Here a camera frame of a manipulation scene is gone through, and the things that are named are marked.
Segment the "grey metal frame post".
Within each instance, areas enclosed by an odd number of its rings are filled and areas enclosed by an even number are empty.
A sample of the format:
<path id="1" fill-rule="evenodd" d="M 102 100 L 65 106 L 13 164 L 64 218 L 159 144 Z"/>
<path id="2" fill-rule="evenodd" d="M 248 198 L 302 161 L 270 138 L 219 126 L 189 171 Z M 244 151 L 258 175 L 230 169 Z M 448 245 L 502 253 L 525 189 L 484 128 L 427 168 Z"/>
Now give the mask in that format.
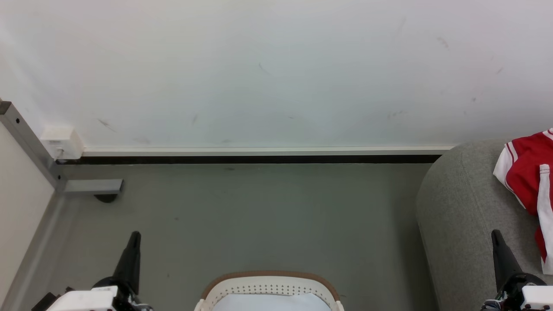
<path id="1" fill-rule="evenodd" d="M 65 195 L 119 195 L 122 193 L 123 179 L 79 180 L 65 177 L 63 167 L 53 160 L 12 102 L 0 100 L 0 122 L 58 193 Z"/>

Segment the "red white-striped garment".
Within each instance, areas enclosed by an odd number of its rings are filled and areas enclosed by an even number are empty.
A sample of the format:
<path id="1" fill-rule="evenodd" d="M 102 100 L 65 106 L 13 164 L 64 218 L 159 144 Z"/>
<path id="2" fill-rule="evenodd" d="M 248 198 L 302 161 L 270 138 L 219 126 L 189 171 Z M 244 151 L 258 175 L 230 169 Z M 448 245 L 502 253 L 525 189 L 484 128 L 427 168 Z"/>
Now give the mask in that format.
<path id="1" fill-rule="evenodd" d="M 553 128 L 506 143 L 493 175 L 538 218 L 542 272 L 553 275 Z"/>

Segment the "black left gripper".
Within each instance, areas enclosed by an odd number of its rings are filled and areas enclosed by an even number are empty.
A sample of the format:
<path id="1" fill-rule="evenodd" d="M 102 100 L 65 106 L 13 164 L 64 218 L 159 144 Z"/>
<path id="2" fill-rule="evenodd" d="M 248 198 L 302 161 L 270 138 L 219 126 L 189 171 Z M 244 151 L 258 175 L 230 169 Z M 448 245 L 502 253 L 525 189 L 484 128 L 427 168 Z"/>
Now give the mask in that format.
<path id="1" fill-rule="evenodd" d="M 119 258 L 113 277 L 98 281 L 93 290 L 115 290 L 112 307 L 108 311 L 153 311 L 153 308 L 142 303 L 140 293 L 141 234 L 132 232 Z"/>

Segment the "pale white cloth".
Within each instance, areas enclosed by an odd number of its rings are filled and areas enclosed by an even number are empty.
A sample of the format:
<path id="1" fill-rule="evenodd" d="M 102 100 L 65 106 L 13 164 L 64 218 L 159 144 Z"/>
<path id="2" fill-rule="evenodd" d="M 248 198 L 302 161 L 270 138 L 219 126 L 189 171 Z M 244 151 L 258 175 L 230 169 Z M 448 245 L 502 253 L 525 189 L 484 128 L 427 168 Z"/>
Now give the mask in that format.
<path id="1" fill-rule="evenodd" d="M 228 295 L 213 311 L 332 311 L 319 297 L 305 295 Z"/>

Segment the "grey fabric sofa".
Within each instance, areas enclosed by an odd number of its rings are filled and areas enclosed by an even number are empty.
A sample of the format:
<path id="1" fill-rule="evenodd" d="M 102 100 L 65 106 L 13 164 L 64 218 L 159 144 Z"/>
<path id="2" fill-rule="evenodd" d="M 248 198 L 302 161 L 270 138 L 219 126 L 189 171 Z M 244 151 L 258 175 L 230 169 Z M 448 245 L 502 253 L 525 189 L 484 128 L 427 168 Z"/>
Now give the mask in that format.
<path id="1" fill-rule="evenodd" d="M 491 232 L 500 230 L 524 272 L 542 274 L 538 220 L 493 175 L 505 140 L 477 140 L 443 154 L 423 178 L 416 219 L 440 311 L 480 311 L 495 297 Z"/>

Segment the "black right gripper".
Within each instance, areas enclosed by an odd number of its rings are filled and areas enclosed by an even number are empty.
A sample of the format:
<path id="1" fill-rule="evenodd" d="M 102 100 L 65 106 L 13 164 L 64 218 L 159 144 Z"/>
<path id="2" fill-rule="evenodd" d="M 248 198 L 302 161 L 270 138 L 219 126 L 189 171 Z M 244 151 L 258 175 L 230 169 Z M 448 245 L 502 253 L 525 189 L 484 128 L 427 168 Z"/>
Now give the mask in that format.
<path id="1" fill-rule="evenodd" d="M 525 287 L 534 289 L 547 284 L 533 274 L 523 273 L 500 230 L 492 230 L 491 240 L 498 293 L 494 299 L 484 301 L 481 311 L 548 311 L 548 304 L 532 302 L 523 291 Z"/>

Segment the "black and white baseboard strip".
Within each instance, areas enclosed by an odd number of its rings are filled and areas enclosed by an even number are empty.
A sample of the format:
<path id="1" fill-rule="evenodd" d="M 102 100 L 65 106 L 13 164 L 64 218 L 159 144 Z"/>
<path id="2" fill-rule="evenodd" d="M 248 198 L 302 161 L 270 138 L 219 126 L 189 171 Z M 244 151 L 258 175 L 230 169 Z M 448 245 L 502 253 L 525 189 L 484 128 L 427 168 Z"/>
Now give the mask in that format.
<path id="1" fill-rule="evenodd" d="M 87 147 L 57 165 L 426 164 L 451 146 L 293 148 L 107 148 Z"/>

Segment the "white wall socket box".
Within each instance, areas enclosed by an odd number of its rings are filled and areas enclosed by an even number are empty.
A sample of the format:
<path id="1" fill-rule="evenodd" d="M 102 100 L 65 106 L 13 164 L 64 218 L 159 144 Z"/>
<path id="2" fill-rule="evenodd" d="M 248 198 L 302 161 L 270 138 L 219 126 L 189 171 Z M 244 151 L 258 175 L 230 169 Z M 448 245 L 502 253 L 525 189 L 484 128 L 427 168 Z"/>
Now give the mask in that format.
<path id="1" fill-rule="evenodd" d="M 83 141 L 72 127 L 47 127 L 39 140 L 54 161 L 79 159 L 84 152 Z"/>

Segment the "white brown-rimmed laundry basket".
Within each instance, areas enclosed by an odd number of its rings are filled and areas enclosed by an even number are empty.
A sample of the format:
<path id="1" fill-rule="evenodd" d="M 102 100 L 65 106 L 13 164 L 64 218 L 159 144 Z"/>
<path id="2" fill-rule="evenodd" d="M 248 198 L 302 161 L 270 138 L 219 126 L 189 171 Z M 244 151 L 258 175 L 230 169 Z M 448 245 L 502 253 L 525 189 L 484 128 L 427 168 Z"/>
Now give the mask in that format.
<path id="1" fill-rule="evenodd" d="M 330 311 L 344 311 L 334 286 L 317 274 L 286 270 L 251 270 L 224 274 L 214 279 L 203 291 L 194 311 L 213 311 L 228 295 L 312 294 L 323 301 Z"/>

